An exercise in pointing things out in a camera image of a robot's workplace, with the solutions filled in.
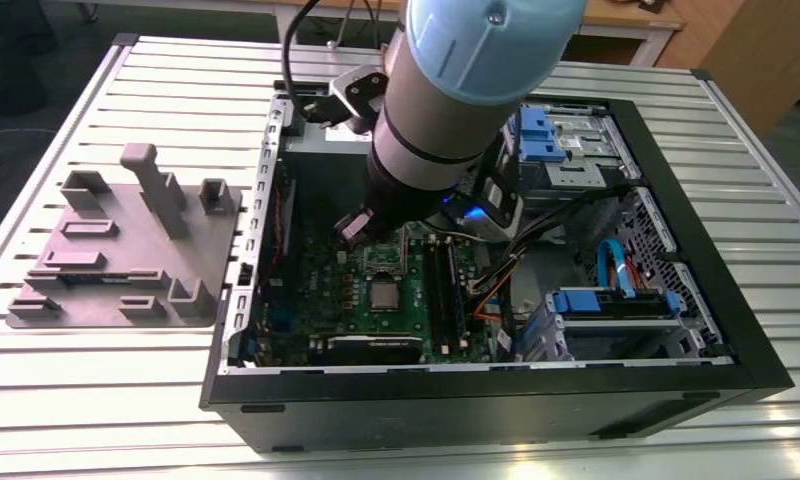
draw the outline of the motherboard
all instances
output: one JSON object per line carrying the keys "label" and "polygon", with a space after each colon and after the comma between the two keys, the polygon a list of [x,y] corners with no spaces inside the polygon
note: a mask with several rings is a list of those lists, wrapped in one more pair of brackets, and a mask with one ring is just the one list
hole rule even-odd
{"label": "motherboard", "polygon": [[479,268],[468,240],[408,226],[347,252],[311,222],[303,237],[299,288],[265,305],[261,365],[490,361],[486,329],[467,325],[464,287]]}

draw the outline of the robotic arm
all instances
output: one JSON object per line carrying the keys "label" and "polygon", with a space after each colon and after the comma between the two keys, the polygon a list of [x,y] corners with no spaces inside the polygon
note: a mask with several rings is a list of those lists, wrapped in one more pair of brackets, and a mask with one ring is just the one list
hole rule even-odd
{"label": "robotic arm", "polygon": [[550,75],[586,0],[409,0],[349,248],[434,215],[522,98]]}

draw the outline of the blue latch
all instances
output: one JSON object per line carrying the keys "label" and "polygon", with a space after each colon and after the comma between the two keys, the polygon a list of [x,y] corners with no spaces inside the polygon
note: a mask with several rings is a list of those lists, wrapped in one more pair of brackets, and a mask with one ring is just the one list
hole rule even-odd
{"label": "blue latch", "polygon": [[[516,116],[510,119],[510,132],[516,134]],[[551,124],[546,110],[539,107],[522,107],[522,146],[519,158],[523,161],[562,163],[567,159],[555,141],[558,127]]]}
{"label": "blue latch", "polygon": [[552,295],[555,311],[568,312],[600,312],[602,306],[592,290],[567,290]]}
{"label": "blue latch", "polygon": [[670,314],[675,317],[682,312],[682,305],[679,303],[679,295],[675,292],[667,291],[667,305],[670,306]]}

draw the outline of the slotted aluminum surface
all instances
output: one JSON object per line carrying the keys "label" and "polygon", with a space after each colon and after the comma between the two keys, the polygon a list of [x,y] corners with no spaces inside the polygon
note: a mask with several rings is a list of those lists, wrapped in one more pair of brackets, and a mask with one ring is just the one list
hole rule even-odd
{"label": "slotted aluminum surface", "polygon": [[[798,385],[758,405],[711,412],[643,440],[257,455],[197,408],[211,329],[7,327],[7,305],[65,203],[57,182],[72,169],[133,182],[117,165],[120,146],[151,142],[183,185],[223,177],[249,186],[279,58],[277,45],[172,38],[111,49],[0,228],[0,473],[800,478],[800,197],[711,83],[686,71],[563,64],[539,92],[638,104]],[[379,62],[321,47],[296,47],[292,58],[304,80]]]}

